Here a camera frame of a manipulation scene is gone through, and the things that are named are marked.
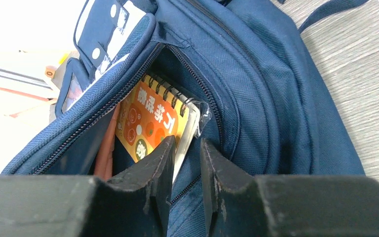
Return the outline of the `orange spiral notepad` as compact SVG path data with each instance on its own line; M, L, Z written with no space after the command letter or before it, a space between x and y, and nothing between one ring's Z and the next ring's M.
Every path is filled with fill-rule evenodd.
M208 103L157 75L145 74L121 101L115 134L134 162L153 152L167 136L175 136L175 181L192 140L201 135L211 117Z

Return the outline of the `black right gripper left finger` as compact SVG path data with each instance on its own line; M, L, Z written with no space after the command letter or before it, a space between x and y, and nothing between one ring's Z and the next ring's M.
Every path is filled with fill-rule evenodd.
M108 181L0 176L0 237L164 237L175 137Z

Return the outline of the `navy blue backpack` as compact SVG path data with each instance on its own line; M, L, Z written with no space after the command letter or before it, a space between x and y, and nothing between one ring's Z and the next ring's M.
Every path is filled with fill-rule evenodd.
M363 5L330 0L297 27L268 0L88 0L75 29L80 99L4 175L85 174L114 103L153 70L201 100L200 137L248 174L364 174L301 32Z

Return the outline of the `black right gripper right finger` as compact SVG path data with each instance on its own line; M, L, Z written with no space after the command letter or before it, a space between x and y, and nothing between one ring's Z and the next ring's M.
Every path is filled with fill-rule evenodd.
M200 143L209 237L379 237L379 182L360 175L251 176Z

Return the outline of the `orange pen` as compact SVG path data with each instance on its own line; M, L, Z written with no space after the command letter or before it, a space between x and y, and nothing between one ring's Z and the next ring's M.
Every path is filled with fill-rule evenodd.
M119 109L120 106L117 105L96 156L94 175L105 181L110 179L113 173L114 139Z

